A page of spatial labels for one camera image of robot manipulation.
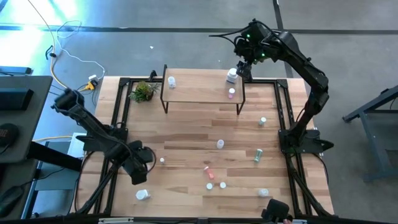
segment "gray floor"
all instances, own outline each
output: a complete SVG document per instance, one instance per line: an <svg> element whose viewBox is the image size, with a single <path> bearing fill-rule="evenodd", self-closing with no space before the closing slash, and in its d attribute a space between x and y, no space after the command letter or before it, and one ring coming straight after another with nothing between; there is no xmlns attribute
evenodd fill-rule
<svg viewBox="0 0 398 224"><path fill-rule="evenodd" d="M239 28L255 17L276 28L272 0L32 2L52 25L79 19L84 26L99 27ZM395 23L398 1L395 0L279 0L279 3L287 29L398 29ZM42 25L40 17L27 2L20 0L8 1L0 12L0 23ZM169 67L182 68L228 69L235 66L239 59L234 56L232 45L207 35L80 32L67 40L65 48L83 60L97 60L105 66L106 75L148 75L151 70L161 74L165 63ZM323 139L335 143L335 147L325 153L335 213L346 218L396 223L398 179L362 181L364 174L375 171L368 141L359 120L346 124L341 117L385 88L398 84L398 35L297 34L295 37L301 51L311 57L330 79L330 100L315 118L315 124ZM44 52L51 44L48 32L29 26L23 31L0 31L0 62L2 65L32 67L34 75L50 75L50 64ZM68 86L76 88L90 75L100 75L101 69L61 55L55 73ZM257 77L286 77L284 64L271 61L255 66L253 74ZM71 119L50 109L54 98L49 95L47 99L35 138L82 132ZM94 112L91 95L86 96L86 107ZM51 200L54 205L43 203L53 197L39 195L41 206L36 206L35 211L60 214L61 205L68 203L61 195L59 200Z"/></svg>

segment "wooden tabletop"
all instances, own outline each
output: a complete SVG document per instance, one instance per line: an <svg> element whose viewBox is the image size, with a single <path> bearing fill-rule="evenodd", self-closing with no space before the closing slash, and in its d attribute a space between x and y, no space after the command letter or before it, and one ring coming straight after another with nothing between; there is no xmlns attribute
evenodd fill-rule
<svg viewBox="0 0 398 224"><path fill-rule="evenodd" d="M166 69L163 89L165 102L224 103L236 104L243 101L242 78L236 83L226 82L228 70L215 69ZM174 77L176 87L169 88L167 79ZM230 88L235 89L232 99L228 98Z"/></svg>
<svg viewBox="0 0 398 224"><path fill-rule="evenodd" d="M118 83L119 77L103 80L95 116L104 124L111 122ZM307 100L304 82L288 79L288 84L297 116ZM140 139L155 151L158 160L165 159L165 165L158 162L148 181L139 185L132 185L130 177L120 169L112 216L259 218L271 198L287 203L293 214L285 159L277 137L279 119L273 85L246 84L243 111L237 116L235 105L175 103L165 114L159 93L150 102L131 102L127 119L129 141ZM259 127L262 116L267 121ZM225 141L223 149L216 148L219 139ZM264 151L259 163L253 162L256 149ZM309 189L333 213L322 163L311 154L302 157ZM103 154L96 152L86 163L78 190L79 208L98 185L102 161ZM206 166L214 172L214 180L204 173ZM206 189L209 182L214 183L213 190ZM220 182L227 187L221 189ZM269 197L257 196L261 188L269 190ZM137 201L135 194L142 189L147 189L152 197ZM301 190L298 195L304 211Z"/></svg>

